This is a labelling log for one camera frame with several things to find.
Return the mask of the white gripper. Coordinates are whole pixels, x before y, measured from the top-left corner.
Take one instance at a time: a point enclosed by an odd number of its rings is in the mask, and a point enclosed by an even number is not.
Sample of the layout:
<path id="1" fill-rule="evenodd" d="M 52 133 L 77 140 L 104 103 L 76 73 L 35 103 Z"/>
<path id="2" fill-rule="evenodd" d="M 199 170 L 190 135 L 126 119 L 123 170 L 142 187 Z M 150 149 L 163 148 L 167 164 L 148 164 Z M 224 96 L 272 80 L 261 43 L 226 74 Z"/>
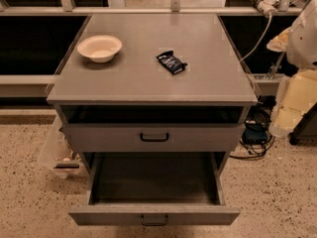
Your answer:
<path id="1" fill-rule="evenodd" d="M 289 28 L 270 40 L 266 47 L 273 52 L 285 52 Z M 275 137 L 292 133 L 303 116 L 317 103 L 317 71 L 301 69 L 293 77 L 285 78 L 279 85 L 276 105 L 271 114 L 269 132 Z"/>

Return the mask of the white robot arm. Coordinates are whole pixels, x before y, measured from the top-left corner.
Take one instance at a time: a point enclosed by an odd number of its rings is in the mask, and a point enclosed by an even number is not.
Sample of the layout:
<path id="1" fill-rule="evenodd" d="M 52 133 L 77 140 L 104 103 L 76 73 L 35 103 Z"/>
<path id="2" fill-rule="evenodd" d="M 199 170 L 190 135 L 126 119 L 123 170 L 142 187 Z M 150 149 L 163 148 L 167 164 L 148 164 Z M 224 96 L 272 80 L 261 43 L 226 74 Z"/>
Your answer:
<path id="1" fill-rule="evenodd" d="M 279 84 L 269 132 L 276 137 L 292 133 L 317 103 L 317 0 L 311 0 L 292 25 L 268 42 L 270 51 L 285 52 L 298 68 Z"/>

